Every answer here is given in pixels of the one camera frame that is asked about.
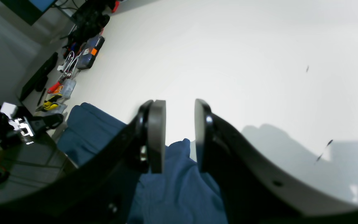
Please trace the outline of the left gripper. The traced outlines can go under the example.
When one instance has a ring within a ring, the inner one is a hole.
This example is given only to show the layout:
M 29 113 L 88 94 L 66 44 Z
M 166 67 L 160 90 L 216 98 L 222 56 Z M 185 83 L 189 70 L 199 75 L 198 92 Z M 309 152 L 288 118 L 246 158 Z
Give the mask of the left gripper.
M 34 143 L 38 136 L 56 129 L 63 121 L 62 114 L 24 116 L 18 106 L 4 102 L 0 105 L 0 147 Z

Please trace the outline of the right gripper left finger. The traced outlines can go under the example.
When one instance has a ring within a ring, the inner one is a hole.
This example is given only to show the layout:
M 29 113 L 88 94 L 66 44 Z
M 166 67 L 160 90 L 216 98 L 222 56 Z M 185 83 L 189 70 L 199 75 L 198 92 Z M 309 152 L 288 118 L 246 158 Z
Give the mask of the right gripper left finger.
M 146 101 L 85 165 L 0 204 L 0 224 L 125 224 L 140 176 L 164 170 L 165 122 L 165 101 Z

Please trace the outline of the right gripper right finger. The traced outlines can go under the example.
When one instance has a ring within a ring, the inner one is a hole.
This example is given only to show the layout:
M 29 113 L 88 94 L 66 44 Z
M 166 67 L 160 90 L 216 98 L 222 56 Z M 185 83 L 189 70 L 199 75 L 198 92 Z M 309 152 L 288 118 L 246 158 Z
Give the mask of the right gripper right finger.
M 202 99 L 195 100 L 195 146 L 199 171 L 220 187 L 229 224 L 358 224 L 358 205 L 280 169 Z

